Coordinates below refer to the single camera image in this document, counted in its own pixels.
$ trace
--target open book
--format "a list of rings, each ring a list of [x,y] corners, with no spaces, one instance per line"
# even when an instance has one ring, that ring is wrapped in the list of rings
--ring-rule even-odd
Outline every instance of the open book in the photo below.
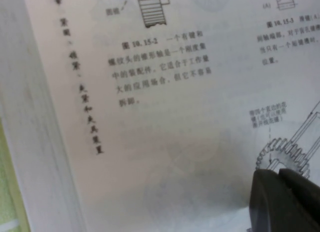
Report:
[[[31,230],[246,232],[256,169],[320,184],[320,0],[0,3]]]

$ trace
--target technical drawing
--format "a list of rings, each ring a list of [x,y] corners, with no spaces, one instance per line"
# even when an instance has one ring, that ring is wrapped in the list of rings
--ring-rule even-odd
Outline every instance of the technical drawing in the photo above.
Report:
[[[256,169],[288,168],[308,179],[309,161],[319,147],[320,102],[289,141],[278,138],[267,143],[257,158]]]
[[[146,28],[167,24],[163,5],[170,4],[170,0],[138,0],[138,3]]]
[[[295,8],[295,0],[276,0],[279,10],[285,10],[290,8]]]

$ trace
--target green surface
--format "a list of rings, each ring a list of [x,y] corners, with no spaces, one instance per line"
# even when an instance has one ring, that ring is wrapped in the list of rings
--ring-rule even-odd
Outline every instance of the green surface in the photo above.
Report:
[[[30,231],[7,141],[0,121],[0,228],[1,225],[16,219],[19,221],[19,226],[8,232]]]

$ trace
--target black object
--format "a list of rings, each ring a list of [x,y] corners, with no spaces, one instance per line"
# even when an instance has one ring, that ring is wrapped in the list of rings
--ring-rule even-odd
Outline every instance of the black object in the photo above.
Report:
[[[290,169],[256,170],[249,212],[252,232],[320,232],[320,188]]]

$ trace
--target white page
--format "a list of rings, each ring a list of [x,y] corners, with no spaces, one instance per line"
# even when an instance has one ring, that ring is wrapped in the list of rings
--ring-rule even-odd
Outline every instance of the white page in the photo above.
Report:
[[[256,167],[320,184],[320,0],[160,1],[26,0],[87,230],[245,232]]]

